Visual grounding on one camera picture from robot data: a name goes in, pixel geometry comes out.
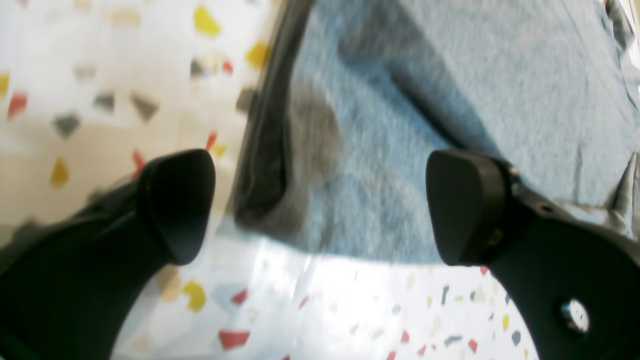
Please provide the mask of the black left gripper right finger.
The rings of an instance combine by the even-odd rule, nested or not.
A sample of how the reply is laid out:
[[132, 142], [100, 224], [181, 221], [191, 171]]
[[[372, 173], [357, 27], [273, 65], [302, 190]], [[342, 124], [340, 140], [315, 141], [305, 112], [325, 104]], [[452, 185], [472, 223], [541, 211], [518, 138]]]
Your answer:
[[489, 269], [540, 359], [639, 358], [638, 244], [574, 219], [502, 159], [435, 150], [425, 184], [441, 259]]

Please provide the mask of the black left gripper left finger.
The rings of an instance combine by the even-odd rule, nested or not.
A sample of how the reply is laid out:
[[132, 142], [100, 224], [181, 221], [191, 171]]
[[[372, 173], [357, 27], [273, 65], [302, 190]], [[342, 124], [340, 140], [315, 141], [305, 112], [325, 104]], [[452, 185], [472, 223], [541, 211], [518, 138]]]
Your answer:
[[201, 250], [215, 193], [210, 153], [158, 157], [70, 218], [1, 249], [3, 360], [108, 360], [146, 284]]

